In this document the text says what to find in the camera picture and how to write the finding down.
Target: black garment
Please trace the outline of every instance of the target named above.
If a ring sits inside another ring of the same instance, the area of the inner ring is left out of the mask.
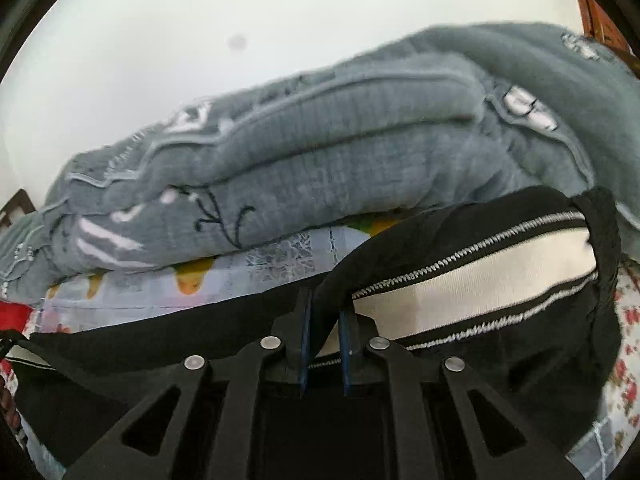
[[[385,283],[385,292],[434,283],[525,242],[586,227],[597,272],[553,283],[534,298],[452,324],[423,332],[407,327],[398,339],[415,347],[417,356],[463,357],[544,436],[568,450],[593,420],[621,340],[613,309],[620,242],[613,200],[601,189],[567,199],[535,187],[489,203],[421,214],[367,241],[332,272],[304,282],[120,326],[71,335],[33,334],[20,345],[48,365],[13,359],[20,384],[18,408],[57,459],[70,465],[162,381],[172,365],[190,354],[209,359],[233,355],[268,335],[273,319],[293,309],[301,285],[316,286],[316,352],[340,306],[356,291],[375,300],[377,283]],[[499,276],[493,279],[496,291],[513,285],[501,283]],[[526,279],[523,275],[516,281]],[[428,304],[420,307],[429,313]],[[338,367],[313,368],[312,394],[339,380]]]

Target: gray blanket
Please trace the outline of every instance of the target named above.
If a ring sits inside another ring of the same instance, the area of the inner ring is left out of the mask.
[[[553,25],[430,28],[75,156],[0,240],[0,299],[535,184],[609,187],[639,258],[638,124],[640,81],[604,46]]]

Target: silver screw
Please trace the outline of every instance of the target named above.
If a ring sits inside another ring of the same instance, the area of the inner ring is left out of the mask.
[[[386,350],[390,344],[389,339],[384,337],[372,337],[369,340],[369,346],[374,350]]]
[[[459,357],[450,357],[444,361],[444,367],[450,372],[461,372],[465,366],[465,362]]]
[[[204,366],[204,357],[201,355],[191,355],[184,360],[184,367],[187,370],[200,370]]]
[[[280,338],[274,335],[268,335],[260,340],[260,346],[265,350],[275,350],[280,346],[280,343],[282,343]]]

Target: red fabric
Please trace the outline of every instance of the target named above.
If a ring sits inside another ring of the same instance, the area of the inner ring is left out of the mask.
[[[23,332],[30,315],[31,308],[26,305],[3,303],[0,301],[0,330],[15,328]],[[0,362],[0,368],[5,376],[9,375],[11,365],[7,360],[3,359],[2,362]]]

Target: triangular cutout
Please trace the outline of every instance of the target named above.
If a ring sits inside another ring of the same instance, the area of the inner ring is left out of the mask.
[[[471,390],[468,395],[491,456],[502,456],[527,443],[523,434],[482,393]]]
[[[180,390],[176,386],[169,388],[122,435],[122,443],[149,456],[157,456],[179,399]]]

